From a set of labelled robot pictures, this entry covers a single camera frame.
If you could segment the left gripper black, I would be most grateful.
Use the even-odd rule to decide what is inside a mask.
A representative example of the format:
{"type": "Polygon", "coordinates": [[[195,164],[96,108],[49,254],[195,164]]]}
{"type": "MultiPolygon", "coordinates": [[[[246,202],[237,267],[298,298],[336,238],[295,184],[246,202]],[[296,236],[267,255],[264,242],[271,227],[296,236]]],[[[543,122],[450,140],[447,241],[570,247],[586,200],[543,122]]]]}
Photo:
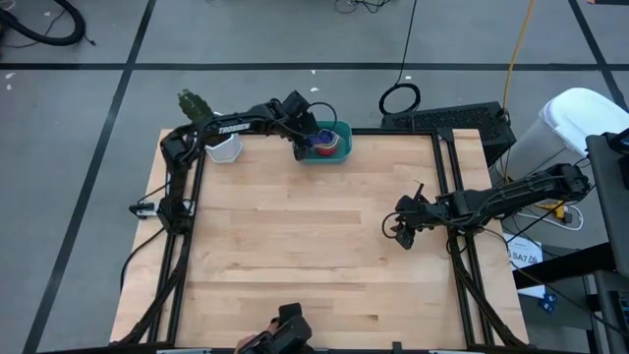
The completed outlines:
{"type": "Polygon", "coordinates": [[[287,139],[293,142],[296,161],[303,161],[308,157],[308,142],[311,147],[322,144],[322,130],[309,111],[288,112],[287,127],[291,130],[287,139]]]}

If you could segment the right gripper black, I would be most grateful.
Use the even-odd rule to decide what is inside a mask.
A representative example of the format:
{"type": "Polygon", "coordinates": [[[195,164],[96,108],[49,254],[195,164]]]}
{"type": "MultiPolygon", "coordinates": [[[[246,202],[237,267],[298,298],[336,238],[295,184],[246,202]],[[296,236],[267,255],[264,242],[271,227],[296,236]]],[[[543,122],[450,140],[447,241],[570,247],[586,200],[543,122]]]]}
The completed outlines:
{"type": "Polygon", "coordinates": [[[412,248],[417,232],[433,230],[435,227],[435,208],[424,196],[424,186],[424,183],[420,183],[413,199],[403,196],[395,207],[394,239],[404,250],[412,248]]]}

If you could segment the teal plastic basket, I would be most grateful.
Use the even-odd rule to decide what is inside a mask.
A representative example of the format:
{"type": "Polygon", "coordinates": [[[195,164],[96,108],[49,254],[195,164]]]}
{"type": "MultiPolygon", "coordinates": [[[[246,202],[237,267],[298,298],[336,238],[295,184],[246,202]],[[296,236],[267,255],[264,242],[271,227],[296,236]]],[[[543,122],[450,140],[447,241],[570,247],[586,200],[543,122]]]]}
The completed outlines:
{"type": "Polygon", "coordinates": [[[352,127],[344,121],[318,121],[321,129],[332,130],[340,137],[339,149],[331,157],[323,158],[315,153],[315,149],[311,147],[308,150],[308,157],[302,161],[303,164],[342,164],[350,156],[353,148],[353,132],[352,127]]]}

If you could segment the black perforated computer case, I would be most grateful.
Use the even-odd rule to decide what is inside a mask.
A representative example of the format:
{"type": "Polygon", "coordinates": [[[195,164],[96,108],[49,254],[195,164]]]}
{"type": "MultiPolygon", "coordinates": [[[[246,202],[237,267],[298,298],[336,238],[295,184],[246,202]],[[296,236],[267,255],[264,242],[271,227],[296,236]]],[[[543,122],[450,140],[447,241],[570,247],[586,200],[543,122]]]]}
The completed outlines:
{"type": "Polygon", "coordinates": [[[510,121],[497,101],[385,115],[381,128],[409,132],[439,128],[477,130],[488,165],[516,143],[510,121]]]}

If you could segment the green cactus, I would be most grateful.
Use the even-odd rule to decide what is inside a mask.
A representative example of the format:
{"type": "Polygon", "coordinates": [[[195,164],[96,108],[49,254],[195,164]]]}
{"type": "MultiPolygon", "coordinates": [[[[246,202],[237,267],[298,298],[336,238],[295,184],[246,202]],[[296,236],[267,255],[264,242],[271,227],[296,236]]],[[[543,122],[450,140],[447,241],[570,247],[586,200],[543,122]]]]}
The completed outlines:
{"type": "Polygon", "coordinates": [[[191,122],[197,123],[198,121],[209,119],[214,116],[214,112],[207,102],[199,95],[189,91],[188,89],[183,89],[177,94],[177,96],[178,104],[183,114],[191,122]]]}

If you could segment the white paper sign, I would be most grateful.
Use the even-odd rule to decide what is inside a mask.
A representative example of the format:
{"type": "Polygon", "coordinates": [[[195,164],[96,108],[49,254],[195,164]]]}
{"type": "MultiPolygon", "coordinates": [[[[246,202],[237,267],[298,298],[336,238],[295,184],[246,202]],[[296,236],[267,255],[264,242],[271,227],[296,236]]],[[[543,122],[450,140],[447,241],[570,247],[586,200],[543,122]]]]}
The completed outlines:
{"type": "Polygon", "coordinates": [[[528,238],[504,233],[508,245],[508,256],[514,267],[532,266],[543,261],[542,244],[528,238]]]}

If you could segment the yellow connector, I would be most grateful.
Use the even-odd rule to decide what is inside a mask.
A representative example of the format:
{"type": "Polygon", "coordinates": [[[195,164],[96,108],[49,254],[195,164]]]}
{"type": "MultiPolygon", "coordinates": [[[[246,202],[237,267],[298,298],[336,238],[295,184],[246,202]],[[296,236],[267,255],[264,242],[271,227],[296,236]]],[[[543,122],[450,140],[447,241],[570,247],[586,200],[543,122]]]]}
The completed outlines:
{"type": "Polygon", "coordinates": [[[547,204],[536,204],[536,207],[551,211],[554,217],[562,222],[568,222],[569,218],[566,217],[567,211],[564,201],[557,201],[547,204]]]}

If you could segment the white trash bin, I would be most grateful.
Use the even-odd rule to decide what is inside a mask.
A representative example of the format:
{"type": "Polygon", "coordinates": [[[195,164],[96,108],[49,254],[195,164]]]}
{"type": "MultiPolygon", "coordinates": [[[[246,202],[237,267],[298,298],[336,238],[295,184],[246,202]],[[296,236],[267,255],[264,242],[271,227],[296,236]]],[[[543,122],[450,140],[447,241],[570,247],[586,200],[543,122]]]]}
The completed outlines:
{"type": "Polygon", "coordinates": [[[556,163],[584,158],[586,137],[629,128],[629,113],[588,88],[570,88],[548,101],[539,117],[497,161],[498,173],[518,180],[556,163]]]}

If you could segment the black handheld device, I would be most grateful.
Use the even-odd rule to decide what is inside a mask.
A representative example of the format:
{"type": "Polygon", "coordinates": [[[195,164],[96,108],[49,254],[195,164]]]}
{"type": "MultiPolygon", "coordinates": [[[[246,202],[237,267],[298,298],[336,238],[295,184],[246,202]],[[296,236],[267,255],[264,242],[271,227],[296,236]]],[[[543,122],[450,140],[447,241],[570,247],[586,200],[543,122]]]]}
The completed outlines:
{"type": "Polygon", "coordinates": [[[307,346],[312,329],[303,316],[300,303],[280,306],[275,319],[279,328],[273,334],[263,333],[260,342],[250,347],[252,354],[295,354],[307,346]]]}

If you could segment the dark grey desk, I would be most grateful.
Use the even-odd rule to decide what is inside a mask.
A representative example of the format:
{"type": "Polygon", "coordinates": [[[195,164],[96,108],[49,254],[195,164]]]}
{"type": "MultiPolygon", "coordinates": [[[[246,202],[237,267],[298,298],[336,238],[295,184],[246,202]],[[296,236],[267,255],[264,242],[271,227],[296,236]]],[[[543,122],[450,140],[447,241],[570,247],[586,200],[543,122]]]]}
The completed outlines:
{"type": "Polygon", "coordinates": [[[614,147],[614,138],[590,135],[586,145],[615,269],[629,277],[629,147],[614,147]]]}

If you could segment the person's hand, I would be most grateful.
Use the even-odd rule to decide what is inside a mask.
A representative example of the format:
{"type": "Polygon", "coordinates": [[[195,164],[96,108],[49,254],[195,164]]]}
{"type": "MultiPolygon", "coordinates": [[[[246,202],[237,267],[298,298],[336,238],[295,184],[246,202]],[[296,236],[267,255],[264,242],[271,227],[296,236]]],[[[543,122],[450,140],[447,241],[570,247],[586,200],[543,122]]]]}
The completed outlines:
{"type": "Polygon", "coordinates": [[[260,342],[260,338],[259,337],[263,333],[273,334],[275,331],[277,331],[278,328],[279,328],[279,322],[276,319],[273,319],[269,323],[267,328],[265,330],[263,330],[262,332],[260,332],[259,334],[251,334],[251,335],[248,335],[246,337],[241,338],[237,342],[233,354],[241,354],[241,351],[244,348],[249,348],[251,346],[254,346],[254,345],[258,344],[260,342]]]}

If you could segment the silver mounting bracket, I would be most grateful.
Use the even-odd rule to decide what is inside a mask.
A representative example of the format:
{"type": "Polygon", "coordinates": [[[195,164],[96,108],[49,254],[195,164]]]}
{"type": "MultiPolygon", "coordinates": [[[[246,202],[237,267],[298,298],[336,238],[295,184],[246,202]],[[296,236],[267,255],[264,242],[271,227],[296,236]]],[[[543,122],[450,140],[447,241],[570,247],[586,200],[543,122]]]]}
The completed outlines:
{"type": "Polygon", "coordinates": [[[149,217],[158,217],[163,214],[163,211],[158,203],[154,202],[139,202],[129,206],[129,212],[138,219],[147,219],[149,217]]]}

